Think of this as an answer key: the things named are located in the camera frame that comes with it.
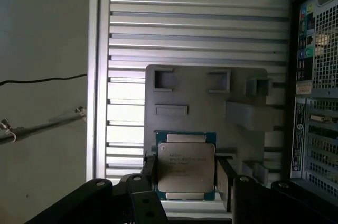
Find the horizontal metal slat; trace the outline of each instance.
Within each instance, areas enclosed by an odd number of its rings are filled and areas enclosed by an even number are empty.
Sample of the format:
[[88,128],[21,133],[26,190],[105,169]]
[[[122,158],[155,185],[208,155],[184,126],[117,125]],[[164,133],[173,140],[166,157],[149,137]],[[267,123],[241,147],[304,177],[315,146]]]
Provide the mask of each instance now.
[[287,44],[110,38],[111,47],[286,53]]
[[121,4],[112,2],[112,12],[128,13],[172,13],[172,14],[205,14],[205,15],[234,15],[234,16],[257,16],[257,17],[282,17],[288,18],[288,9],[281,8],[234,8],[217,6],[174,6],[174,5],[145,5],[141,3]]
[[108,83],[108,99],[144,101],[144,83]]
[[107,142],[143,144],[143,127],[107,126]]
[[122,4],[238,7],[288,10],[289,0],[110,0]]
[[106,153],[109,155],[131,155],[143,157],[143,149],[140,148],[107,147]]
[[106,163],[112,166],[120,165],[133,169],[141,169],[143,167],[143,158],[131,157],[114,157],[107,155]]
[[107,120],[124,122],[143,122],[143,105],[107,105]]
[[279,65],[264,65],[261,64],[262,62],[255,63],[255,61],[236,61],[236,60],[223,60],[223,61],[211,61],[211,60],[204,60],[204,61],[196,61],[196,59],[154,59],[151,60],[140,60],[136,59],[137,57],[130,57],[132,59],[128,59],[128,57],[118,57],[115,59],[111,57],[111,60],[108,61],[109,68],[138,68],[138,69],[145,69],[150,64],[162,64],[162,65],[178,65],[178,66],[208,66],[208,67],[229,67],[229,66],[236,66],[236,67],[250,67],[250,68],[264,68],[267,70],[268,73],[286,73],[285,66]]
[[120,26],[163,26],[184,27],[199,29],[239,29],[288,32],[285,22],[258,21],[258,20],[215,20],[198,18],[173,18],[173,17],[132,17],[111,16],[110,24]]
[[145,79],[146,78],[146,72],[145,70],[137,70],[135,68],[132,69],[126,69],[126,70],[109,70],[108,71],[108,77],[111,78],[121,78],[125,79],[127,82],[132,79]]
[[258,30],[208,30],[208,29],[180,29],[165,27],[129,27],[129,26],[111,26],[110,33],[116,34],[143,34],[143,35],[178,35],[178,36],[209,36],[220,38],[252,38],[287,40],[286,32],[268,32]]
[[111,16],[110,33],[288,39],[284,22]]
[[196,58],[196,59],[224,59],[224,60],[248,60],[248,61],[276,61],[286,62],[285,54],[273,53],[255,53],[255,52],[236,52],[236,51],[180,51],[180,50],[161,50],[161,49],[121,49],[110,48],[111,56],[129,56],[129,57],[154,57],[156,58]]
[[141,169],[106,169],[107,176],[119,176],[122,177],[128,174],[141,173]]

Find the black cable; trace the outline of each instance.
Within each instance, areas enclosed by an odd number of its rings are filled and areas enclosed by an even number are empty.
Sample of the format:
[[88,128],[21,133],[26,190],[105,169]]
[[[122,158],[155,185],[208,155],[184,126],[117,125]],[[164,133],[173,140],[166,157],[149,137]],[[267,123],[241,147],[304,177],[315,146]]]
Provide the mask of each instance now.
[[48,79],[42,79],[42,80],[5,80],[5,81],[0,82],[0,86],[5,85],[5,84],[9,84],[9,83],[13,83],[13,84],[32,84],[32,83],[42,83],[42,82],[52,81],[52,80],[72,80],[72,79],[81,78],[81,77],[85,77],[85,76],[87,76],[87,74],[80,74],[80,75],[76,75],[76,76],[72,76],[72,77],[68,77],[68,78],[48,78]]

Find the metal vent grille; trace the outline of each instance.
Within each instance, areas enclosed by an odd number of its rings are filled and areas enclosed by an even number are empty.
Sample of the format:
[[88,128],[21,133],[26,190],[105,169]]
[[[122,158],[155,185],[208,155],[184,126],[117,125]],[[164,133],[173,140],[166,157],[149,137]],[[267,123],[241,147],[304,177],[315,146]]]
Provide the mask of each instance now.
[[335,187],[330,186],[329,184],[323,182],[321,179],[311,174],[309,174],[308,180],[314,185],[320,187],[321,189],[323,189],[324,191],[328,192],[330,195],[338,199],[338,190]]
[[337,88],[337,6],[316,17],[316,48],[313,88]]
[[305,179],[328,193],[328,200],[338,198],[338,102],[332,99],[309,99],[309,114],[320,114],[328,122],[309,119],[305,150]]
[[338,102],[336,101],[311,101],[310,105],[313,109],[338,111]]

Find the gray wall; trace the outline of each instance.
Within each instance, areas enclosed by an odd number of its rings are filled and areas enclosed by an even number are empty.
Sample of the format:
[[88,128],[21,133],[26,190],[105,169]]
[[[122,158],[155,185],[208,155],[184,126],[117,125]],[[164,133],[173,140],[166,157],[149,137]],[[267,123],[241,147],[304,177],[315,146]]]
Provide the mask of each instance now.
[[[0,81],[87,72],[88,0],[0,1]],[[4,85],[0,119],[38,125],[72,114],[86,95],[86,78]],[[86,124],[1,145],[0,174],[0,222],[27,221],[85,182]]]

